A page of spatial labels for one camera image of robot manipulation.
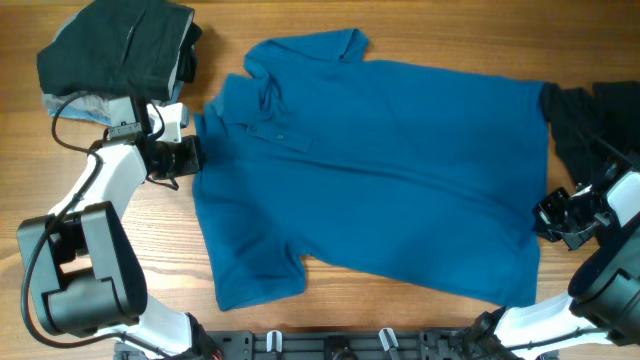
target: shirt sleeve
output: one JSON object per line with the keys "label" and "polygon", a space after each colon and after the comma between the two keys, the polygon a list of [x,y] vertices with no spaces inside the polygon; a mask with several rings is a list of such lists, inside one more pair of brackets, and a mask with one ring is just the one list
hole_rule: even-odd
{"label": "shirt sleeve", "polygon": [[247,56],[297,62],[358,62],[362,61],[368,43],[369,39],[359,29],[345,29],[267,40]]}

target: white clip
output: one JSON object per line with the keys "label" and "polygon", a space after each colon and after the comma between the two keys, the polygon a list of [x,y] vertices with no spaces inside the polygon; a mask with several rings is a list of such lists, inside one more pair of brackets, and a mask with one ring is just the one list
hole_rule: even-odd
{"label": "white clip", "polygon": [[393,332],[392,328],[384,328],[380,330],[378,337],[380,338],[384,351],[389,351],[391,347],[398,347],[398,339],[396,339],[396,334]]}
{"label": "white clip", "polygon": [[278,330],[271,330],[267,333],[267,352],[272,351],[282,352],[282,333]]}

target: wooden table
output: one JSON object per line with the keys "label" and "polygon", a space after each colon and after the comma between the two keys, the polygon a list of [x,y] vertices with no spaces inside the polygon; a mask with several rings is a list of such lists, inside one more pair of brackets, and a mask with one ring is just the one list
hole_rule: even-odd
{"label": "wooden table", "polygon": [[[84,0],[34,0],[0,7],[0,358],[110,359],[110,342],[55,350],[26,332],[19,310],[22,262],[15,232],[71,188],[84,156],[57,146],[40,100],[36,53]],[[367,59],[394,59],[563,86],[640,78],[640,4],[631,1],[343,1],[253,0],[192,4],[204,29],[197,43],[198,77],[182,100],[194,110],[216,94],[228,73],[243,73],[243,56],[275,36],[359,27],[371,39]],[[96,124],[63,121],[68,142],[88,146]],[[376,330],[392,326],[466,326],[494,305],[307,258],[303,295],[222,313],[214,297],[209,258],[194,213],[190,177],[172,192],[143,185],[123,223],[144,268],[150,293],[189,311],[207,329],[265,331]],[[562,164],[549,159],[549,189],[571,186]],[[564,291],[594,242],[569,253],[540,242],[538,300]],[[636,347],[581,346],[562,359],[632,359]]]}

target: blue polo shirt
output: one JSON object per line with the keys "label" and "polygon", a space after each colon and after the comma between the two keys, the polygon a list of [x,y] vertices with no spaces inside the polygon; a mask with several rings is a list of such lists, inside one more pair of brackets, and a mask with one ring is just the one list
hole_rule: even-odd
{"label": "blue polo shirt", "polygon": [[302,255],[500,305],[535,301],[542,83],[363,61],[357,29],[268,40],[196,117],[221,310],[299,294]]}

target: black fabric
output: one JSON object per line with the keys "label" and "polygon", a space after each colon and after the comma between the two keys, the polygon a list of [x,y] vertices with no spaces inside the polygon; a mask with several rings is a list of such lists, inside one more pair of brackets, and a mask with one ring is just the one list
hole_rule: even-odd
{"label": "black fabric", "polygon": [[556,153],[575,183],[590,183],[611,156],[587,131],[622,153],[640,152],[640,83],[595,83],[593,94],[556,84],[545,84],[540,94]]}
{"label": "black fabric", "polygon": [[169,100],[169,79],[192,13],[164,0],[92,2],[38,53],[42,91]]}
{"label": "black fabric", "polygon": [[196,77],[196,68],[198,67],[198,60],[196,58],[196,52],[193,49],[193,44],[202,36],[202,30],[196,24],[191,24],[187,35],[182,41],[180,46],[180,58],[178,60],[178,74],[176,80],[182,80],[184,82],[193,82]]}

